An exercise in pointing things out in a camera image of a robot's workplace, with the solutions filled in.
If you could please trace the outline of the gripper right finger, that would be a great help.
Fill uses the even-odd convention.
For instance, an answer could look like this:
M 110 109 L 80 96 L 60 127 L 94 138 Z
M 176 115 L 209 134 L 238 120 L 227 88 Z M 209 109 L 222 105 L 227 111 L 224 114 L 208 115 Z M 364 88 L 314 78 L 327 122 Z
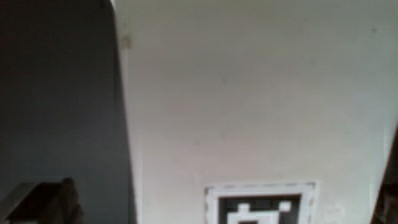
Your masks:
M 398 224 L 398 136 L 385 167 L 376 206 L 369 224 Z

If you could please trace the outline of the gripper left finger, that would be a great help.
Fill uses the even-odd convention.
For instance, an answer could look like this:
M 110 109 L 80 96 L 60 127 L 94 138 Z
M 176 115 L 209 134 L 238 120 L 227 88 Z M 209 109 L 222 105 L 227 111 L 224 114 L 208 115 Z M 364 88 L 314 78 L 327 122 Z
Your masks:
M 85 224 L 71 178 L 16 186 L 0 200 L 0 224 Z

